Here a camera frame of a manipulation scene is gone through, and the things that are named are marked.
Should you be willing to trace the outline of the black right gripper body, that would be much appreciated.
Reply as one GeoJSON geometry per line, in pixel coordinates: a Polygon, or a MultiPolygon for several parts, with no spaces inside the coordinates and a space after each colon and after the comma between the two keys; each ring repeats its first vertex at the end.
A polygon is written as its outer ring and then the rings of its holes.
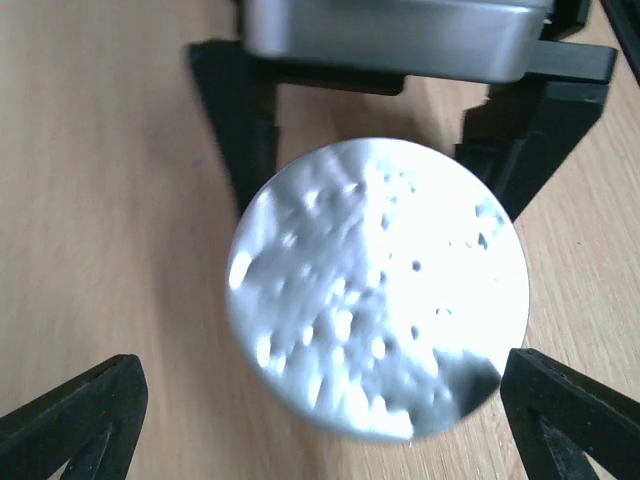
{"type": "MultiPolygon", "coordinates": [[[[264,63],[277,83],[301,84],[331,89],[397,95],[409,74],[368,71],[358,68],[270,60],[256,57],[242,43],[243,16],[239,4],[239,37],[242,47],[253,58],[264,63]]],[[[586,1],[550,1],[544,27],[528,60],[526,76],[571,79],[588,83],[606,83],[615,62],[615,50],[596,45],[566,42],[566,37],[581,30],[586,23],[589,4],[586,1]]],[[[502,85],[510,83],[491,83],[502,85]]]]}

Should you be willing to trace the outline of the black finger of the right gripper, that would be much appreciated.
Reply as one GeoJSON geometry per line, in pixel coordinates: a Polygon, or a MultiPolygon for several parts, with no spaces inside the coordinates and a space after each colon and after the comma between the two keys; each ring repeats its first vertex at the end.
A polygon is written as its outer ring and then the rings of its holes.
{"type": "Polygon", "coordinates": [[[275,173],[277,83],[236,41],[189,44],[188,66],[243,213],[275,173]]]}
{"type": "Polygon", "coordinates": [[[609,86],[530,79],[465,111],[455,160],[516,219],[600,119],[609,86]]]}

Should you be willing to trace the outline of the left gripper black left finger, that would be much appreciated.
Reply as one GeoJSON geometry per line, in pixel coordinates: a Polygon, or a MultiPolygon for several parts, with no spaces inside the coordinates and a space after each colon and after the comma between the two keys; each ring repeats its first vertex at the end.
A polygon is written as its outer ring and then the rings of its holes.
{"type": "Polygon", "coordinates": [[[1,418],[1,477],[124,479],[147,404],[139,357],[115,355],[1,418]]]}

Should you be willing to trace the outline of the silver metal jar lid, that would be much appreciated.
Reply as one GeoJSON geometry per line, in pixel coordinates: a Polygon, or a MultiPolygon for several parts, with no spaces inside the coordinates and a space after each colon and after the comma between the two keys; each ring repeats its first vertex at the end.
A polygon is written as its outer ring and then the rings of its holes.
{"type": "Polygon", "coordinates": [[[530,308],[514,225],[468,169],[359,138],[308,152],[243,212],[232,331],[291,410],[361,439],[452,429],[498,389],[530,308]]]}

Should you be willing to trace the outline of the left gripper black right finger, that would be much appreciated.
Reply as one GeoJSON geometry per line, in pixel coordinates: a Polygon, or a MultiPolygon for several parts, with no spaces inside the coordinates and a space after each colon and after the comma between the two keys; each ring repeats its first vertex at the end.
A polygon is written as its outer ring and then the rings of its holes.
{"type": "Polygon", "coordinates": [[[530,479],[639,477],[639,403],[531,348],[513,349],[503,406],[530,479]]]}

